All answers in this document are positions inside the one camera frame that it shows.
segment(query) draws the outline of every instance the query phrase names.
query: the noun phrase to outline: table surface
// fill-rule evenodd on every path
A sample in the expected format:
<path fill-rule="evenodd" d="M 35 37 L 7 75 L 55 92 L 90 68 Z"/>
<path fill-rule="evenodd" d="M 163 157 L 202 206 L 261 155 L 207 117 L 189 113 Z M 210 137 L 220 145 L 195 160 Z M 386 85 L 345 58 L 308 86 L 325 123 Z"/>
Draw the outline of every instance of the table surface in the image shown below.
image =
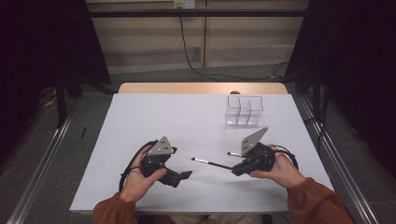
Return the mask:
<path fill-rule="evenodd" d="M 139 93 L 150 88 L 156 94 Z M 169 94 L 184 90 L 190 94 Z M 255 91 L 263 98 L 264 112 L 257 127 L 225 125 L 225 101 L 230 91 Z M 111 197 L 120 173 L 135 152 L 163 135 L 179 148 L 167 167 L 178 173 L 193 173 L 175 189 L 155 183 L 137 203 L 136 212 L 140 214 L 287 212 L 287 192 L 271 180 L 237 177 L 228 170 L 191 161 L 196 157 L 233 166 L 241 159 L 226 153 L 239 152 L 240 140 L 262 127 L 269 128 L 262 143 L 288 148 L 296 155 L 303 174 L 332 189 L 295 103 L 282 84 L 138 83 L 124 84 L 120 92 L 134 94 L 113 97 L 71 211 L 89 214 L 96 203 Z M 212 94 L 194 94 L 208 92 Z"/>
<path fill-rule="evenodd" d="M 119 93 L 207 93 L 229 94 L 287 94 L 281 83 L 236 83 L 236 82 L 166 82 L 166 83 L 124 83 Z"/>

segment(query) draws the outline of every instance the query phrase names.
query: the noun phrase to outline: hand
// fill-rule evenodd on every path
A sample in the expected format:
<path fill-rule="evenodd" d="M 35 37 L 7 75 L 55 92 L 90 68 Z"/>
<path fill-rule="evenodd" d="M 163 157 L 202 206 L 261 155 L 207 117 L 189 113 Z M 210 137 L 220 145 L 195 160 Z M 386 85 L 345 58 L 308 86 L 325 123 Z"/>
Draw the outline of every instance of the hand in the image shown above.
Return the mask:
<path fill-rule="evenodd" d="M 149 188 L 154 184 L 155 181 L 161 179 L 166 174 L 166 169 L 162 168 L 156 170 L 151 176 L 144 177 L 140 172 L 140 162 L 147 151 L 151 149 L 151 146 L 145 147 L 139 155 L 132 162 L 131 168 L 134 168 L 128 175 L 125 185 L 120 193 L 120 198 L 127 203 L 136 203 L 149 191 Z"/>
<path fill-rule="evenodd" d="M 268 145 L 268 147 L 276 150 L 276 147 L 273 147 L 272 144 Z M 278 185 L 287 189 L 292 189 L 305 181 L 305 176 L 294 167 L 283 153 L 276 153 L 276 162 L 270 172 L 252 171 L 250 176 L 274 180 Z"/>

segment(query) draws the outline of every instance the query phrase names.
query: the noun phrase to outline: clear plastic container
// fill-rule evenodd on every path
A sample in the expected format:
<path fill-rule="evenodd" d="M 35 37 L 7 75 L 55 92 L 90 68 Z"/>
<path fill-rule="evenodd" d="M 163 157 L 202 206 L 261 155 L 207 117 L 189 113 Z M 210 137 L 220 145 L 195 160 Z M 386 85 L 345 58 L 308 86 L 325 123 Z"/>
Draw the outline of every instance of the clear plastic container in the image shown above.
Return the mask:
<path fill-rule="evenodd" d="M 262 97 L 229 95 L 225 122 L 227 125 L 257 126 L 262 116 Z"/>

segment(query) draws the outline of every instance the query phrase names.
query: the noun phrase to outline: brown sleeve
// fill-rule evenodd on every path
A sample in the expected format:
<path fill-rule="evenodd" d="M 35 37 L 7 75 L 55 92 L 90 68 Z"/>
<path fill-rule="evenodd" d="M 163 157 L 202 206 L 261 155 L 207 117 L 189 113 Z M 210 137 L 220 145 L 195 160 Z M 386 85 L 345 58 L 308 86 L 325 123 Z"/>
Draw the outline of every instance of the brown sleeve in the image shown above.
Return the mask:
<path fill-rule="evenodd" d="M 293 224 L 353 223 L 338 194 L 312 178 L 288 189 L 288 194 L 288 207 Z"/>
<path fill-rule="evenodd" d="M 127 203 L 116 193 L 113 197 L 99 202 L 93 208 L 93 219 L 96 224 L 136 224 L 134 203 Z"/>

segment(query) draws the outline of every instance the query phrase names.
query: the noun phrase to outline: wall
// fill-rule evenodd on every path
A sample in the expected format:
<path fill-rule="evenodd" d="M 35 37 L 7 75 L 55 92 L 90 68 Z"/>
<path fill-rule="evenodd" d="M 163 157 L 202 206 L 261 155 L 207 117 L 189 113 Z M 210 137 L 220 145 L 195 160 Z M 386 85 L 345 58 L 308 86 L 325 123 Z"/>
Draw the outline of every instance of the wall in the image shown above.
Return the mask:
<path fill-rule="evenodd" d="M 171 9 L 173 1 L 87 0 L 89 9 Z M 201 0 L 196 8 L 305 9 L 307 0 Z M 302 18 L 183 18 L 193 67 L 289 59 Z M 110 74 L 189 67 L 179 18 L 93 19 Z"/>

